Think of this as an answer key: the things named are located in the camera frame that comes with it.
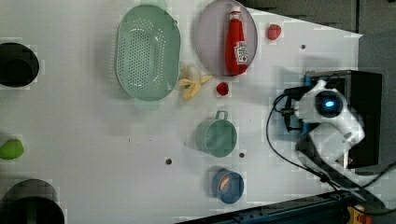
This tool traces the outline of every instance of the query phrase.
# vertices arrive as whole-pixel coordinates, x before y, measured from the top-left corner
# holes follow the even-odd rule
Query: ketchup bottle
[[[225,64],[232,75],[241,75],[248,69],[248,49],[241,22],[241,7],[233,7],[225,43]]]

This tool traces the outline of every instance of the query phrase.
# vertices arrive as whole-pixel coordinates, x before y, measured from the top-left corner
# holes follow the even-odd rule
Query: blue bowl
[[[244,188],[242,176],[226,169],[218,171],[212,180],[212,192],[224,203],[236,203],[241,198]]]

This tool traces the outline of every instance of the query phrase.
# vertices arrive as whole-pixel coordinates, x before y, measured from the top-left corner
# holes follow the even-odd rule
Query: green colander
[[[163,9],[131,9],[119,28],[116,69],[121,86],[140,101],[159,101],[177,84],[180,32]]]

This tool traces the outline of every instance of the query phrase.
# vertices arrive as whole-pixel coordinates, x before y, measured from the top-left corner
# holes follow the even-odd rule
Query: green cup
[[[227,111],[218,111],[215,119],[204,120],[195,132],[195,142],[198,148],[214,157],[228,156],[236,145],[236,129],[227,120]]]

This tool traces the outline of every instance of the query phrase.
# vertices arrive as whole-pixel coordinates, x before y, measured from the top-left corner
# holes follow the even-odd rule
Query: black cable
[[[268,120],[267,120],[266,127],[265,127],[265,136],[266,136],[266,138],[267,138],[268,145],[269,145],[270,148],[275,152],[275,154],[276,154],[278,157],[282,158],[284,161],[287,161],[288,163],[290,163],[290,164],[292,164],[292,165],[294,165],[294,166],[297,166],[297,167],[299,167],[299,168],[301,168],[301,169],[303,169],[303,170],[305,170],[305,171],[307,171],[307,172],[309,172],[309,173],[311,173],[311,174],[313,174],[313,175],[316,175],[316,176],[320,177],[320,180],[321,180],[322,182],[329,182],[330,179],[329,179],[329,177],[327,177],[325,174],[322,174],[322,173],[319,173],[319,172],[317,172],[317,171],[314,171],[313,169],[310,169],[310,168],[308,168],[308,167],[303,167],[302,165],[299,165],[299,164],[297,164],[297,163],[295,163],[295,162],[293,162],[293,161],[290,161],[290,160],[286,159],[284,156],[282,156],[281,154],[279,154],[279,152],[277,152],[276,149],[274,148],[274,146],[272,145],[271,140],[270,140],[270,136],[269,136],[269,134],[268,134],[269,123],[270,123],[271,116],[273,115],[274,111],[276,110],[277,104],[278,104],[284,97],[285,97],[284,94],[279,95],[278,97],[276,97],[276,99],[274,100],[273,108],[272,108],[272,110],[271,110],[271,112],[270,112],[270,114],[269,114],[269,116],[268,116]]]
[[[336,186],[333,183],[329,182],[329,185],[332,186],[332,188],[334,189],[335,193],[337,193],[341,198],[344,198],[344,196],[339,192],[339,189],[337,189]],[[355,206],[351,206],[351,207],[354,210],[356,210],[356,211],[358,211],[358,212],[360,212],[360,213],[362,213],[362,214],[364,214],[366,216],[369,216],[369,217],[381,217],[381,216],[396,212],[396,208],[395,209],[389,209],[389,210],[387,210],[385,212],[374,213],[374,212],[362,211],[359,208],[356,208],[356,205]]]
[[[375,181],[377,181],[381,176],[383,176],[384,174],[386,174],[390,169],[392,169],[394,166],[396,166],[396,161],[392,164],[390,164],[386,169],[384,169],[383,171],[380,172],[380,174],[378,176],[376,176],[373,180],[371,180],[369,183],[363,185],[363,188],[367,188],[370,185],[372,185]]]
[[[281,95],[277,96],[276,99],[274,100],[273,107],[274,107],[274,109],[275,109],[275,111],[276,111],[277,113],[282,113],[282,111],[276,109],[276,105],[277,105],[283,98],[285,98],[285,95],[284,95],[284,94],[281,94]]]

